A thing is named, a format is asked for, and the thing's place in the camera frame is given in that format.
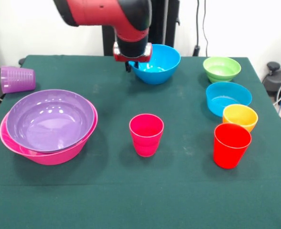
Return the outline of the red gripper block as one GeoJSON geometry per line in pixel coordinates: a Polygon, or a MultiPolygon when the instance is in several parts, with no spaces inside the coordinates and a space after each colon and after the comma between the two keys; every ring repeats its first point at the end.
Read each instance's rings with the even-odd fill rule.
{"type": "Polygon", "coordinates": [[[152,56],[152,43],[147,43],[145,47],[145,51],[141,56],[138,57],[126,57],[124,56],[118,46],[117,42],[114,42],[113,44],[113,56],[115,61],[117,62],[125,62],[126,71],[131,71],[131,66],[129,64],[129,61],[134,61],[134,67],[139,68],[139,62],[149,62],[152,56]]]}

